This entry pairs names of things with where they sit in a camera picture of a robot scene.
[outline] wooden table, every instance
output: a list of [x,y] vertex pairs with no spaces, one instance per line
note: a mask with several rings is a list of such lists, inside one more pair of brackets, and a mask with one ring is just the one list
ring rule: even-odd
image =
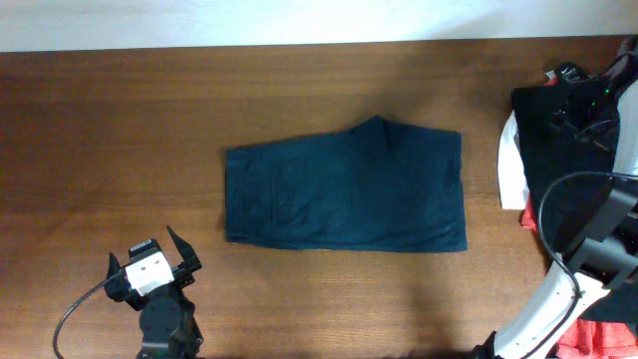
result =
[[[571,60],[600,71],[619,38],[0,55],[2,357],[52,358],[60,316],[108,254],[170,224],[203,263],[186,290],[205,358],[354,358],[466,350],[544,275],[496,154],[515,87]],[[380,114],[463,133],[470,250],[289,251],[227,243],[224,150]],[[67,358],[133,358],[138,314],[103,291],[64,327]]]

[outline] black cloth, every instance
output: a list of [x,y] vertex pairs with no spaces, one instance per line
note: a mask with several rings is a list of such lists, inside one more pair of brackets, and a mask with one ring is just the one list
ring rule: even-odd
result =
[[[549,185],[577,171],[613,169],[614,155],[594,145],[574,140],[569,129],[551,124],[553,113],[565,102],[575,85],[516,89],[511,101],[518,124],[520,154],[532,206],[538,213]],[[554,244],[560,225],[569,213],[583,207],[602,188],[604,179],[575,179],[558,186],[543,209],[543,229]],[[638,284],[625,284],[594,304],[582,319],[604,322],[638,321]]]
[[228,150],[226,237],[282,249],[466,250],[461,134],[374,117]]

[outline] white backdrop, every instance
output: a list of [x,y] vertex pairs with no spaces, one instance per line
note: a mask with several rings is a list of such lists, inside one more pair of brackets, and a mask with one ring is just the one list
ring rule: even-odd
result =
[[638,0],[0,0],[0,51],[636,32]]

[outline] wood grain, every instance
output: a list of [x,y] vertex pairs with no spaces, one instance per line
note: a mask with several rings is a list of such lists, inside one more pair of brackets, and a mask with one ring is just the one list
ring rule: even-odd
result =
[[[186,290],[201,356],[354,358],[466,350],[524,305],[543,259],[499,209],[496,153],[515,87],[619,38],[435,41],[0,55],[0,344],[52,358],[57,320],[108,253],[164,226],[199,253]],[[371,115],[464,136],[470,250],[288,251],[230,244],[223,151],[334,132]],[[132,358],[138,315],[103,292],[61,336],[67,358]]]

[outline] red cloth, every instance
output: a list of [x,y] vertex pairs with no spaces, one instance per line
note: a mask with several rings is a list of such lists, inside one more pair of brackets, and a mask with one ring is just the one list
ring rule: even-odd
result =
[[[520,225],[538,232],[536,216],[527,200]],[[556,343],[556,356],[561,359],[616,359],[638,355],[638,340],[623,323],[576,320]]]

